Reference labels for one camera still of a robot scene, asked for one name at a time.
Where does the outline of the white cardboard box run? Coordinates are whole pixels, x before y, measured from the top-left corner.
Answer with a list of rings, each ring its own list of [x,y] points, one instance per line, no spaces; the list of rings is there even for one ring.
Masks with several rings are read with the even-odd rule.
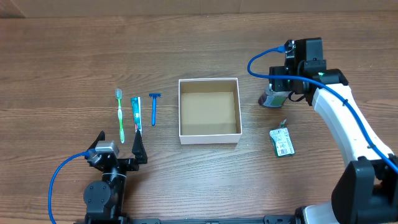
[[[243,133],[238,79],[180,79],[178,118],[182,145],[237,144]]]

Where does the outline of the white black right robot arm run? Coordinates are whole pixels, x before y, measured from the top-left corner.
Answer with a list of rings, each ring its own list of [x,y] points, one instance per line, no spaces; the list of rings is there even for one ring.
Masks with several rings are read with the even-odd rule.
[[[276,51],[285,54],[285,63],[270,67],[259,104],[280,108],[298,94],[326,122],[345,164],[330,201],[298,209],[294,222],[396,222],[397,156],[360,112],[343,73],[326,67],[322,40],[288,40]]]

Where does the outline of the clear soap pump bottle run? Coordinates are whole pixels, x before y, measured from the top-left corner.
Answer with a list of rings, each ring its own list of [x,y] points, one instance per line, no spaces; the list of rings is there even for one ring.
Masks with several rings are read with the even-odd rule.
[[[258,103],[266,108],[281,108],[288,98],[289,91],[272,91],[266,88],[264,93],[259,97]]]

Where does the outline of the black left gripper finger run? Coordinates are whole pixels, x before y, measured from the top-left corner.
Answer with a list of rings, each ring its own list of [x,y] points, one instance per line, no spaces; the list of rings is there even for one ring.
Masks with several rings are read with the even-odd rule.
[[[88,148],[88,150],[90,149],[94,149],[96,147],[96,145],[100,142],[100,141],[104,141],[105,140],[105,132],[101,131],[98,135],[98,137],[94,140],[94,142],[91,144],[91,146]]]
[[[144,149],[144,145],[142,142],[142,134],[139,129],[136,131],[134,144],[132,147],[132,153],[134,154],[135,160],[137,161],[138,164],[147,163],[148,157]]]

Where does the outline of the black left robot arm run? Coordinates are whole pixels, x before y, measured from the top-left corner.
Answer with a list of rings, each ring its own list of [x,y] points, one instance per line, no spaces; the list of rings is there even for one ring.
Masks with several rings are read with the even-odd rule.
[[[127,173],[138,171],[147,163],[147,154],[142,143],[142,133],[137,130],[132,147],[133,157],[119,158],[119,148],[114,141],[106,141],[101,131],[88,148],[85,159],[91,167],[102,172],[101,180],[86,187],[83,200],[86,204],[85,223],[131,223],[123,212]]]

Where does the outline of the green white soap packet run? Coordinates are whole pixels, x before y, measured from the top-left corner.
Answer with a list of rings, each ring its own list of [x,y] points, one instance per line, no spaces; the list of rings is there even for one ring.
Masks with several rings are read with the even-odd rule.
[[[278,128],[269,131],[270,140],[277,158],[293,156],[295,154],[289,130],[286,127],[286,121],[287,120],[284,119],[280,122]]]

